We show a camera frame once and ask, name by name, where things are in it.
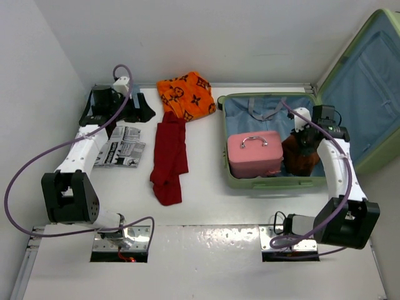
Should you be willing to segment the brown towel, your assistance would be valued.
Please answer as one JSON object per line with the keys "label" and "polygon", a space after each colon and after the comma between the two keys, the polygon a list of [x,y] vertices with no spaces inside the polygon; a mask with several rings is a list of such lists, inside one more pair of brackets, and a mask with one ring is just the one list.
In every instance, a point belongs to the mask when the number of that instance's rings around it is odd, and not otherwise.
{"label": "brown towel", "polygon": [[310,156],[301,154],[299,144],[293,134],[282,142],[282,150],[285,169],[295,176],[310,176],[314,167],[320,162],[316,152]]}

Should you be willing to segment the newspaper print cloth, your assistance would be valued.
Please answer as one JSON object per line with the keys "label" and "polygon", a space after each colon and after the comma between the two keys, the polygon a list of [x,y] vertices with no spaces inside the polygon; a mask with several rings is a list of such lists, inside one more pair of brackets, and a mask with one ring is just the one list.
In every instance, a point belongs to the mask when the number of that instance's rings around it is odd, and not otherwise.
{"label": "newspaper print cloth", "polygon": [[132,126],[117,126],[107,143],[102,147],[94,165],[96,167],[139,166],[146,147],[140,141],[141,130]]}

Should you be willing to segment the red garment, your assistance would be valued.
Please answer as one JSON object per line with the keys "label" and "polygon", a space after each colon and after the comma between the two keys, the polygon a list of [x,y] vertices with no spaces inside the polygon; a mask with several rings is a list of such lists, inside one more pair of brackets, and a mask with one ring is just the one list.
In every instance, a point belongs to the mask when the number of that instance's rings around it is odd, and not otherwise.
{"label": "red garment", "polygon": [[182,202],[179,177],[188,172],[186,122],[173,112],[166,112],[157,124],[154,167],[150,175],[154,195],[163,206]]}

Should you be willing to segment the pink vanity case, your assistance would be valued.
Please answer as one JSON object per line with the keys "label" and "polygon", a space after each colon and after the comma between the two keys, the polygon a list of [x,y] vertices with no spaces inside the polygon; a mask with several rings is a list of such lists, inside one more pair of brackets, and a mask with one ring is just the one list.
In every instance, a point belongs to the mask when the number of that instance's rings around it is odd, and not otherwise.
{"label": "pink vanity case", "polygon": [[233,134],[227,139],[227,156],[235,178],[274,176],[283,161],[281,137],[276,131]]}

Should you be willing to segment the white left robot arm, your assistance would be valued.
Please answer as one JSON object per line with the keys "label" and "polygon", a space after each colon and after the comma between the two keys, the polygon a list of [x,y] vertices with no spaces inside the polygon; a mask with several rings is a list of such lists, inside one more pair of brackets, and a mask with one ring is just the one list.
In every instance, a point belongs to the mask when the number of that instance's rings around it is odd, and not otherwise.
{"label": "white left robot arm", "polygon": [[124,216],[101,206],[89,177],[116,122],[134,116],[134,100],[130,98],[123,104],[128,91],[125,82],[92,87],[79,120],[77,142],[56,170],[41,179],[47,216],[52,223],[87,226],[97,230],[103,239],[126,238]]}

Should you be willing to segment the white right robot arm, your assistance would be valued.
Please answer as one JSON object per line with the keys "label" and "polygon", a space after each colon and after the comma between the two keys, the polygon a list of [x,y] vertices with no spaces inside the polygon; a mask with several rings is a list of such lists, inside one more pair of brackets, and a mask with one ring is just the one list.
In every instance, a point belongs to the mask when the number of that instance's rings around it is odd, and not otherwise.
{"label": "white right robot arm", "polygon": [[306,238],[319,244],[362,249],[380,216],[380,208],[361,189],[350,155],[348,130],[334,120],[333,106],[288,110],[292,135],[302,154],[317,154],[328,187],[328,202],[316,217],[288,215],[283,236],[293,245]]}

